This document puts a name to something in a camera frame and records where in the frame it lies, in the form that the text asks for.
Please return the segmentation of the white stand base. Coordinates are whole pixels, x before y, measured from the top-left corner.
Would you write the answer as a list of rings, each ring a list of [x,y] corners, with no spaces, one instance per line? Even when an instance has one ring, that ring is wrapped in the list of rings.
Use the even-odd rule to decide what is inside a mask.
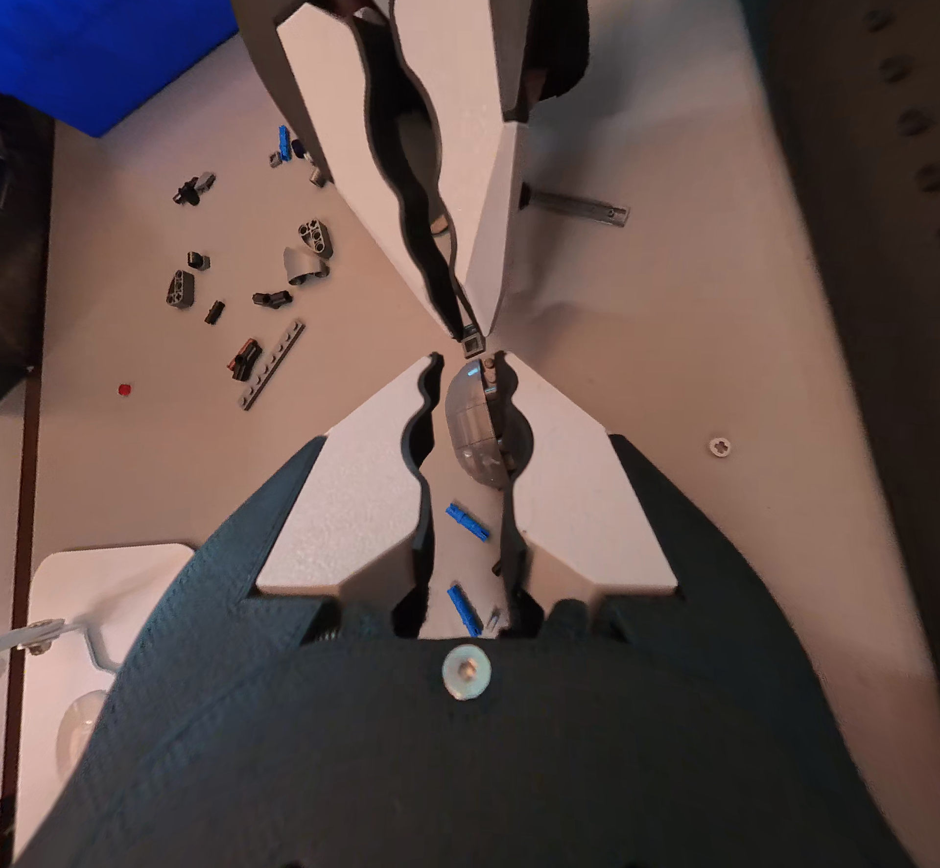
[[[147,617],[193,557],[182,544],[58,552],[31,583],[28,621],[62,620],[47,652],[25,653],[14,856],[50,812]]]

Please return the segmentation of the grey domed lego assembly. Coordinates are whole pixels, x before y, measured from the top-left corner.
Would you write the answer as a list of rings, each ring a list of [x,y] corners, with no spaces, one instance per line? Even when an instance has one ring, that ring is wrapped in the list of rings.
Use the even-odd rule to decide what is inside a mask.
[[[445,416],[456,458],[477,483],[505,491],[534,450],[532,428],[514,403],[520,382],[499,350],[468,361],[451,381]]]

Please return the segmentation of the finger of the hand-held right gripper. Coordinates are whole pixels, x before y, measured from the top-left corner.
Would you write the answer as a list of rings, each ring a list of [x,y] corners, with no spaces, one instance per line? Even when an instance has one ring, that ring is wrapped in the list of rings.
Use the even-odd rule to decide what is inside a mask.
[[[405,68],[429,105],[449,269],[484,336],[503,298],[529,104],[523,64],[535,0],[393,0]]]
[[[277,28],[332,182],[406,286],[455,341],[476,329],[455,275],[430,98],[377,8],[305,4]]]

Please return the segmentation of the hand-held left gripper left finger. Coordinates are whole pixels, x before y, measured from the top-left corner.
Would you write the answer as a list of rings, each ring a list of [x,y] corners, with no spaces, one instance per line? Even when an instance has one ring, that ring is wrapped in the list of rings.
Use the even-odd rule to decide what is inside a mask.
[[[427,619],[435,538],[421,466],[435,445],[444,358],[420,357],[324,436],[256,581],[384,615],[396,635]]]

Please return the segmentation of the long grey lego plate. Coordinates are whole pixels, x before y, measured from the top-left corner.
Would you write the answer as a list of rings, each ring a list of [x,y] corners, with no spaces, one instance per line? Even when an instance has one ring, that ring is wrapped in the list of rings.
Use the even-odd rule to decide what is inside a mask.
[[[241,410],[248,411],[256,404],[277,369],[305,330],[306,323],[304,321],[293,320],[288,324],[275,345],[256,359],[238,398],[238,406]]]

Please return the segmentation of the blue plastic bin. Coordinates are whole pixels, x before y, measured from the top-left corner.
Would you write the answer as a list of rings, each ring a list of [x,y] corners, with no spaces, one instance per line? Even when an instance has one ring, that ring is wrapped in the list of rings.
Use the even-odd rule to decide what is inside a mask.
[[[1,91],[101,137],[237,31],[229,0],[1,0]]]

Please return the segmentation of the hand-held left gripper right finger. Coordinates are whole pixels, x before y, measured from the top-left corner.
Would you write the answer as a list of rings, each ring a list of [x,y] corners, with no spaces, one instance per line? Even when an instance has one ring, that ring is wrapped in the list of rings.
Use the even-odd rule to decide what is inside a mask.
[[[607,598],[670,596],[677,577],[612,436],[511,352],[496,356],[515,464],[504,492],[506,635],[536,635],[563,601],[593,618]]]

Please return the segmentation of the grey curved lego panel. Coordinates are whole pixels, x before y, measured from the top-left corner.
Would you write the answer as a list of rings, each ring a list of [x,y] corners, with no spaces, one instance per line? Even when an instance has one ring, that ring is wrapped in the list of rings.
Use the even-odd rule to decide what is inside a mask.
[[[331,272],[328,261],[309,247],[285,248],[284,265],[290,286],[302,286],[311,280],[325,279]]]

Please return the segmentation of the grey beam assembly with gear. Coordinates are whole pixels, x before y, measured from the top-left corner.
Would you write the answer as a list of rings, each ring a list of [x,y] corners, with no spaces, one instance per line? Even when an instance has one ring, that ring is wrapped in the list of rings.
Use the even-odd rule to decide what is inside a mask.
[[[534,207],[558,216],[588,220],[606,226],[623,228],[631,214],[629,207],[620,207],[589,198],[570,196],[533,188],[523,182],[520,192],[521,210]]]

